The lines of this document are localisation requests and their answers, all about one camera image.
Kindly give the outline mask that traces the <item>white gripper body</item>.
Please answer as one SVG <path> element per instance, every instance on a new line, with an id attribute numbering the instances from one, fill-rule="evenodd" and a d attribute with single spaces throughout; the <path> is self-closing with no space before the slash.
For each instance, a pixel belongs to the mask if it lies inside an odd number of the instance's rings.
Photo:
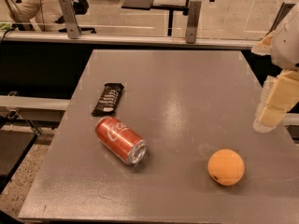
<path id="1" fill-rule="evenodd" d="M 299 5 L 278 24 L 271 44 L 272 63 L 281 69 L 299 70 Z"/>

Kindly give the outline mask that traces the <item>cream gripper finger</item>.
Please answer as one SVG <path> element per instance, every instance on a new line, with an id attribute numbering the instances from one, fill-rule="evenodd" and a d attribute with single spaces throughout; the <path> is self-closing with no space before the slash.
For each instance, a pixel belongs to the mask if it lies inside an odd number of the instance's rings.
<path id="1" fill-rule="evenodd" d="M 286 114 L 299 103 L 299 73 L 282 70 L 276 77 L 268 76 L 263 84 L 253 129 L 269 133 L 284 120 Z"/>
<path id="2" fill-rule="evenodd" d="M 260 56 L 269 55 L 274 33 L 275 32 L 272 31 L 267 34 L 261 41 L 252 47 L 251 52 Z"/>

